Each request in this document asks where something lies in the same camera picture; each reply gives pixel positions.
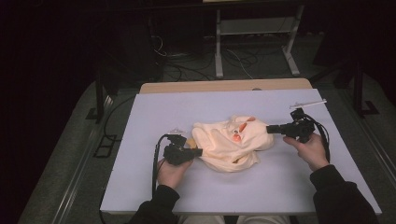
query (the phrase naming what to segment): pants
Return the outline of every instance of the pants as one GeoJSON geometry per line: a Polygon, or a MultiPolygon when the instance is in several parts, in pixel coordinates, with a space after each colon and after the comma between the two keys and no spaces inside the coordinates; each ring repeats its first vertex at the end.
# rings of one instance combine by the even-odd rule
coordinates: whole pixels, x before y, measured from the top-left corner
{"type": "MultiPolygon", "coordinates": [[[[181,216],[177,224],[225,224],[223,216],[181,216]]],[[[239,216],[236,224],[290,224],[288,216],[239,216]]]]}

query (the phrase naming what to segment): black sleeve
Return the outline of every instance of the black sleeve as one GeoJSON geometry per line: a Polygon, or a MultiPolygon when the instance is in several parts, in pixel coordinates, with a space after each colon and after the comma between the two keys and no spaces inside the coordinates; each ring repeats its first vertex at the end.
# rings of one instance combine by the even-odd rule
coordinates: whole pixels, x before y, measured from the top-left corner
{"type": "Polygon", "coordinates": [[[175,224],[177,218],[172,209],[178,199],[173,189],[165,185],[158,186],[151,201],[140,204],[129,224],[175,224]]]}
{"type": "Polygon", "coordinates": [[[357,185],[346,182],[333,165],[315,171],[310,177],[317,189],[314,204],[320,224],[378,223],[373,207],[357,185]]]}

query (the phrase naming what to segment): floor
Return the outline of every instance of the floor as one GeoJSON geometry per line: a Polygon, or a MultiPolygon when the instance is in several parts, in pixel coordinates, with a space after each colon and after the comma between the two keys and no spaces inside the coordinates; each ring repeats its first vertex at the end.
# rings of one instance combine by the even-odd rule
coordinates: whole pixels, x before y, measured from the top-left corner
{"type": "MultiPolygon", "coordinates": [[[[311,78],[325,69],[312,64],[321,39],[322,35],[297,36],[292,54],[301,77],[311,78]]],[[[215,80],[213,40],[212,36],[206,37],[200,53],[158,49],[159,57],[167,55],[162,81],[215,80]]],[[[224,38],[224,79],[294,78],[281,53],[286,41],[284,35],[224,38]]],[[[378,217],[380,223],[394,223],[396,108],[375,80],[364,76],[363,101],[373,102],[379,114],[361,118],[352,108],[353,82],[343,89],[335,88],[333,81],[338,74],[335,70],[312,85],[328,100],[334,123],[383,211],[378,217]]],[[[107,97],[104,118],[98,123],[86,119],[89,110],[95,108],[94,84],[81,95],[20,223],[125,223],[129,220],[129,216],[99,212],[120,142],[115,143],[108,158],[93,155],[99,142],[106,141],[104,135],[116,134],[117,139],[121,139],[137,92],[125,86],[116,96],[107,97]]],[[[98,153],[107,151],[99,148],[98,153]]],[[[317,223],[315,216],[297,218],[301,224],[317,223]]]]}

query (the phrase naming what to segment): dark background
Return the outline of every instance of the dark background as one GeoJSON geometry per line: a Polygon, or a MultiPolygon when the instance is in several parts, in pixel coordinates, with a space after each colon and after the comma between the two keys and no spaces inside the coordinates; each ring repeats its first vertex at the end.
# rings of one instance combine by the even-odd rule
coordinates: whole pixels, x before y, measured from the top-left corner
{"type": "MultiPolygon", "coordinates": [[[[389,82],[396,64],[391,57],[396,50],[393,1],[334,2],[307,6],[304,11],[300,35],[326,33],[315,63],[331,66],[354,57],[395,103],[389,82]]],[[[191,46],[192,41],[199,49],[202,36],[214,32],[208,24],[213,24],[215,14],[194,11],[194,17],[186,17],[186,11],[157,11],[149,27],[148,15],[137,11],[87,11],[107,8],[107,1],[3,0],[0,4],[0,222],[16,223],[76,102],[98,71],[110,93],[116,93],[120,83],[139,86],[158,81],[161,62],[153,53],[149,28],[170,43],[191,46]],[[175,26],[184,32],[171,32],[175,26]]],[[[251,15],[249,10],[233,10],[231,17],[251,15]]]]}

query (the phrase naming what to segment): crumpled cloth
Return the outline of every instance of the crumpled cloth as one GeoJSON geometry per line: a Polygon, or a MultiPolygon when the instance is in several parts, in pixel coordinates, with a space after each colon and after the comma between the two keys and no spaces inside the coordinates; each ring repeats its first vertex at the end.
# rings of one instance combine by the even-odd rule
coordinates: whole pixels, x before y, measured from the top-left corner
{"type": "Polygon", "coordinates": [[[205,164],[219,172],[239,172],[260,162],[257,150],[274,145],[266,123],[249,116],[232,116],[217,123],[194,123],[192,137],[205,164]]]}

